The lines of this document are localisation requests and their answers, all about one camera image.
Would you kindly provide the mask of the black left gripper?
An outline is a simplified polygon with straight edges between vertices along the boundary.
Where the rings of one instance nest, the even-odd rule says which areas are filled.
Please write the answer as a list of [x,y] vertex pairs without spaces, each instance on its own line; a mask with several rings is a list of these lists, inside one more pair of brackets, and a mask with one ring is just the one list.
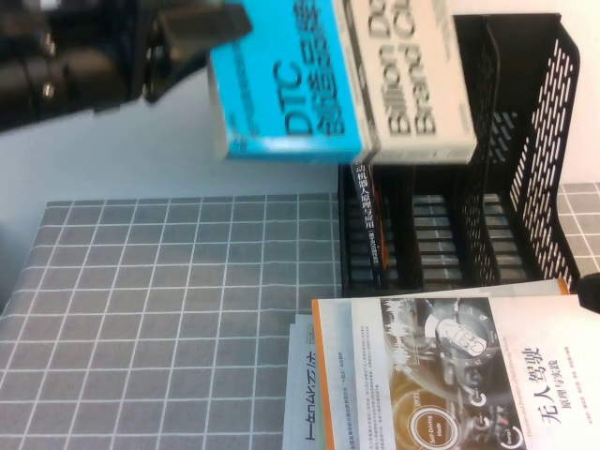
[[219,1],[135,1],[133,93],[156,103],[207,64],[210,49],[248,35],[241,4]]

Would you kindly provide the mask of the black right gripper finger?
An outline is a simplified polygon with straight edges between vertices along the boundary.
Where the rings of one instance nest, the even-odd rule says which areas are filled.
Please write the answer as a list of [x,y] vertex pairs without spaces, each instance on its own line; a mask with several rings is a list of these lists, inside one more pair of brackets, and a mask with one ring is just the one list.
[[579,280],[577,297],[583,308],[600,314],[600,273],[589,274]]

